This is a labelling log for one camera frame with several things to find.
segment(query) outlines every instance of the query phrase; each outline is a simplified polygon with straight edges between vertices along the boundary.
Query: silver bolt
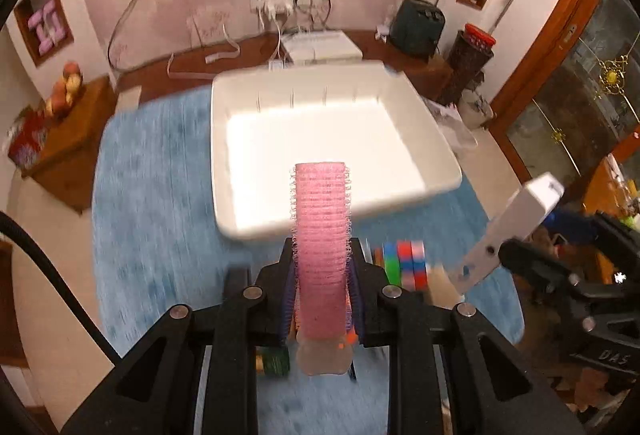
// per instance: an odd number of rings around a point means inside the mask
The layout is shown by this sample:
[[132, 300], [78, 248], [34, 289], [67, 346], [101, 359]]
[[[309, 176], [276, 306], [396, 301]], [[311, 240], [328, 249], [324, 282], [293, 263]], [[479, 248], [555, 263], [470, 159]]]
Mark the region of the silver bolt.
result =
[[594, 320], [591, 316], [587, 316], [584, 320], [582, 320], [582, 328], [585, 332], [591, 332], [596, 328], [596, 320]]
[[247, 298], [247, 300], [257, 300], [258, 298], [260, 298], [260, 296], [262, 296], [262, 289], [255, 285], [252, 285], [251, 287], [247, 287], [242, 291], [242, 296]]
[[402, 289], [399, 288], [398, 285], [385, 285], [385, 287], [382, 288], [382, 294], [387, 298], [400, 298]]
[[458, 314], [462, 314], [462, 316], [466, 316], [467, 318], [474, 316], [476, 312], [478, 312], [478, 309], [476, 309], [475, 306], [466, 302], [458, 303], [456, 310], [458, 311]]
[[189, 308], [184, 305], [175, 305], [169, 310], [169, 316], [174, 320], [181, 320], [189, 315]]

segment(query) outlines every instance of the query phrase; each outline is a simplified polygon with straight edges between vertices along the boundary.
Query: black hose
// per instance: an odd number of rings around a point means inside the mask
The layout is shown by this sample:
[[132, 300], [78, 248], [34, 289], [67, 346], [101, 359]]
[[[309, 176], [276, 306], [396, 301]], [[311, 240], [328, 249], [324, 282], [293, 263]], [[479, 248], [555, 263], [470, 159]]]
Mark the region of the black hose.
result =
[[0, 211], [0, 233], [14, 241], [15, 244], [34, 261], [38, 269], [42, 271], [42, 274], [47, 277], [49, 283], [60, 295], [60, 298], [65, 301], [69, 310], [71, 310], [76, 319], [78, 319], [84, 327], [84, 330], [86, 330], [95, 341], [95, 344], [100, 347], [100, 350], [104, 352], [104, 355], [109, 358], [111, 363], [117, 365], [121, 359], [118, 352], [116, 352], [110, 342], [107, 341], [107, 338], [102, 335], [100, 329], [95, 326], [95, 323], [91, 321], [89, 314], [85, 312], [81, 304], [76, 300], [76, 297], [71, 293], [71, 290], [67, 287], [50, 259], [42, 252], [42, 249], [38, 247], [33, 238], [9, 216], [2, 213], [2, 211]]

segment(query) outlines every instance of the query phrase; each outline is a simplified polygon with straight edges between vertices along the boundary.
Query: stuffed toy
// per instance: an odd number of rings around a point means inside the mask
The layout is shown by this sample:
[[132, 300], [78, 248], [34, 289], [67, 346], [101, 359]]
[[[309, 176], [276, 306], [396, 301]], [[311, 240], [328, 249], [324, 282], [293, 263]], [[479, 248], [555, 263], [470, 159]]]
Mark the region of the stuffed toy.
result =
[[51, 97], [45, 104], [48, 118], [63, 119], [71, 111], [82, 95], [82, 73], [75, 61], [65, 64], [62, 78], [53, 85]]

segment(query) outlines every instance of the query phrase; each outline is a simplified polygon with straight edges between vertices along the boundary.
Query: wooden door frame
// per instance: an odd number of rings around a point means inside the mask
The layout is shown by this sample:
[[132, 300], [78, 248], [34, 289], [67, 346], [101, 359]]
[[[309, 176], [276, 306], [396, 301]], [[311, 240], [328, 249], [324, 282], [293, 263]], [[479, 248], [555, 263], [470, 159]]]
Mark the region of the wooden door frame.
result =
[[[558, 0], [536, 41], [491, 103], [495, 118], [489, 124], [489, 131], [522, 183], [531, 176], [508, 139], [507, 130], [574, 47], [599, 1]], [[573, 25], [576, 29], [567, 39]], [[588, 184], [590, 176], [583, 174], [581, 179], [585, 177]], [[570, 193], [577, 192], [580, 192], [578, 187]]]

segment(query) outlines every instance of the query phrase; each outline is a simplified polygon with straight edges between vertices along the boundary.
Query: beige floor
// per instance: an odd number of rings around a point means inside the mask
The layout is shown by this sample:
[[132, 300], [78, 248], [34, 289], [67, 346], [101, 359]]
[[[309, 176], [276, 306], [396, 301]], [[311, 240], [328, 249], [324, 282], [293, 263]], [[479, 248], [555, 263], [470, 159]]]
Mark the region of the beige floor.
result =
[[[491, 218], [519, 183], [491, 135], [482, 130], [476, 138], [478, 149], [463, 155], [460, 164]], [[33, 181], [16, 178], [9, 213], [39, 243], [82, 306], [99, 322], [90, 212], [79, 216]], [[33, 262], [18, 249], [13, 278], [24, 350], [38, 391], [60, 428], [111, 365]]]

